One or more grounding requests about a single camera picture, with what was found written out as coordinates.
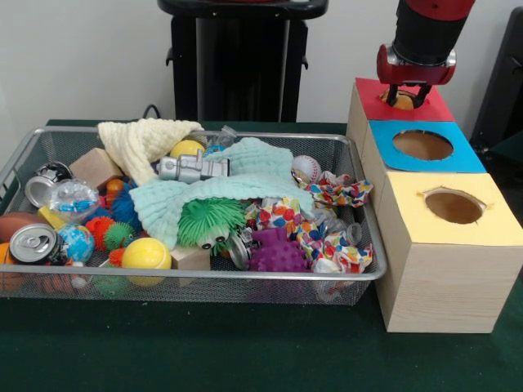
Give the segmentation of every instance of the blue square paper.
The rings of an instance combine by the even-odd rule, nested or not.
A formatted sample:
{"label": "blue square paper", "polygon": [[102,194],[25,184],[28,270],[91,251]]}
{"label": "blue square paper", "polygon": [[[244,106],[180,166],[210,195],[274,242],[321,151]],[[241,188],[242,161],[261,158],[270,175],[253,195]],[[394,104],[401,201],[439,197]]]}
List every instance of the blue square paper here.
{"label": "blue square paper", "polygon": [[[455,122],[371,121],[370,127],[383,162],[390,168],[406,172],[486,172]],[[447,158],[431,161],[402,153],[394,145],[394,138],[402,132],[414,130],[445,138],[453,146],[453,153]]]}

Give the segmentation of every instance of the yellow ball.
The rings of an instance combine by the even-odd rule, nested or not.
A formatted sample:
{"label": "yellow ball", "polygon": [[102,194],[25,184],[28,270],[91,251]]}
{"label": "yellow ball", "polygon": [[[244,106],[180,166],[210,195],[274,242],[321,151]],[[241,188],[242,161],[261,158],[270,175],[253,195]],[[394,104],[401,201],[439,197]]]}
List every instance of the yellow ball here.
{"label": "yellow ball", "polygon": [[[146,268],[169,270],[172,266],[171,253],[164,243],[156,238],[140,238],[131,243],[123,253],[123,268]],[[128,277],[137,286],[150,287],[162,282],[164,277]]]}
{"label": "yellow ball", "polygon": [[203,152],[205,151],[205,147],[203,147],[197,141],[182,140],[172,147],[170,155],[173,158],[178,158],[180,155],[198,155],[199,149],[201,149]]}

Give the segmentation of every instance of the wire mesh basket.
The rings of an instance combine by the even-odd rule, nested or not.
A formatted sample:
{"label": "wire mesh basket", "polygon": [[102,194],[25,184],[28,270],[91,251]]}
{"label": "wire mesh basket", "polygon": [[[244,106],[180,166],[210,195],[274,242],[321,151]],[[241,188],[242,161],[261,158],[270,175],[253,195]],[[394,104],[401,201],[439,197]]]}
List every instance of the wire mesh basket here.
{"label": "wire mesh basket", "polygon": [[[217,134],[201,133],[205,136]],[[239,133],[239,137],[245,136],[258,137],[271,145],[290,149],[295,156],[310,155],[323,170],[363,179],[355,146],[342,136]],[[95,147],[103,148],[96,128],[45,127],[29,133],[0,172],[0,214],[36,212],[23,191],[35,168],[50,161],[70,165]],[[0,296],[354,305],[370,282],[385,273],[387,260],[370,203],[358,209],[341,207],[340,218],[347,223],[361,223],[364,234],[361,247],[373,244],[373,262],[362,274],[238,271],[232,261],[221,257],[212,258],[211,270],[208,271],[110,269],[98,268],[108,255],[95,252],[85,267],[0,264]],[[4,284],[8,279],[19,279],[23,284],[15,291],[8,291],[5,287],[9,286]],[[148,285],[153,279],[155,284]]]}

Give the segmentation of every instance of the mint green towel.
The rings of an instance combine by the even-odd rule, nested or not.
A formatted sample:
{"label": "mint green towel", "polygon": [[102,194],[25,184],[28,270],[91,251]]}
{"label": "mint green towel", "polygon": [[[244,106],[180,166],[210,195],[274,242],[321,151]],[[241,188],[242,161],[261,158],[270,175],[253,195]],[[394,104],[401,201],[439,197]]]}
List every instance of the mint green towel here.
{"label": "mint green towel", "polygon": [[154,179],[131,190],[135,210],[151,236],[169,249],[177,245],[178,221],[183,206],[196,199],[297,198],[302,215],[312,218],[314,201],[299,189],[290,174],[293,155],[259,139],[245,138],[229,149],[209,155],[212,160],[228,158],[230,177],[215,177],[188,185]]}

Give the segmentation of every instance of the red robot arm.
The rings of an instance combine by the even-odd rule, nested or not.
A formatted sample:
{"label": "red robot arm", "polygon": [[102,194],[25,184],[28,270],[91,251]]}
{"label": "red robot arm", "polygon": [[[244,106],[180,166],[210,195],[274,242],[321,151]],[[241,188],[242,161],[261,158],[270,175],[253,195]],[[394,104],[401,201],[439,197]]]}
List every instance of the red robot arm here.
{"label": "red robot arm", "polygon": [[378,77],[390,84],[387,103],[394,105],[398,86],[420,86],[414,107],[431,87],[450,81],[456,69],[454,46],[475,0],[400,0],[396,38],[381,45]]}

